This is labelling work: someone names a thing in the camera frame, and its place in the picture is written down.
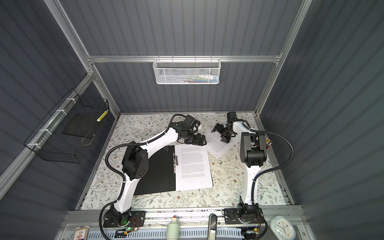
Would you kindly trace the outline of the red folder with black inside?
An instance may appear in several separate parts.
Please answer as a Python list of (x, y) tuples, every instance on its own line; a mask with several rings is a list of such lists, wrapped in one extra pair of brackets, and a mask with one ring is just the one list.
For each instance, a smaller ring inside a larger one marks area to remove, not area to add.
[(175, 146), (166, 146), (149, 159), (149, 170), (141, 178), (134, 195), (176, 191)]

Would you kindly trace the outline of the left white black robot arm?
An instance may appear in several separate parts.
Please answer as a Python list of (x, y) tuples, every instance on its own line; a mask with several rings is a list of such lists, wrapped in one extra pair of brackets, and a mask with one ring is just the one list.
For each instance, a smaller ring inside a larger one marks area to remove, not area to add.
[[(191, 115), (175, 114), (171, 117), (167, 128), (152, 138), (136, 143), (134, 141), (113, 147), (107, 152), (107, 167), (122, 177), (122, 186), (117, 199), (112, 203), (111, 210), (118, 214), (130, 212), (132, 199), (140, 179), (149, 170), (149, 159), (165, 146), (184, 140), (187, 145), (205, 146), (206, 137), (199, 133), (201, 122)], [(122, 170), (114, 169), (109, 163), (111, 153), (126, 147), (122, 160)]]

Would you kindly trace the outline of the printed paper sheet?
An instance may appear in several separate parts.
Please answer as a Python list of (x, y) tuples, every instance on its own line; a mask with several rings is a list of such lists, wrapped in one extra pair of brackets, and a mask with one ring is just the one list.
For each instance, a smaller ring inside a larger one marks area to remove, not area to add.
[(176, 145), (176, 191), (213, 187), (207, 146)]
[(218, 132), (206, 132), (207, 148), (209, 153), (216, 159), (223, 157), (230, 149), (240, 143), (240, 136), (231, 138), (229, 143), (222, 142), (221, 135)]

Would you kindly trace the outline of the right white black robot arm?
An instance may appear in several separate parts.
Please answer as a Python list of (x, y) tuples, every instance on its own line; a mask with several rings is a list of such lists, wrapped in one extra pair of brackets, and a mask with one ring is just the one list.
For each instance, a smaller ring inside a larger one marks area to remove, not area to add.
[(238, 207), (246, 209), (256, 204), (258, 180), (255, 176), (261, 172), (267, 160), (266, 134), (254, 130), (248, 121), (239, 119), (236, 112), (227, 113), (227, 122), (216, 124), (212, 133), (218, 133), (222, 143), (228, 145), (236, 137), (240, 138), (240, 160), (245, 167), (245, 182)]

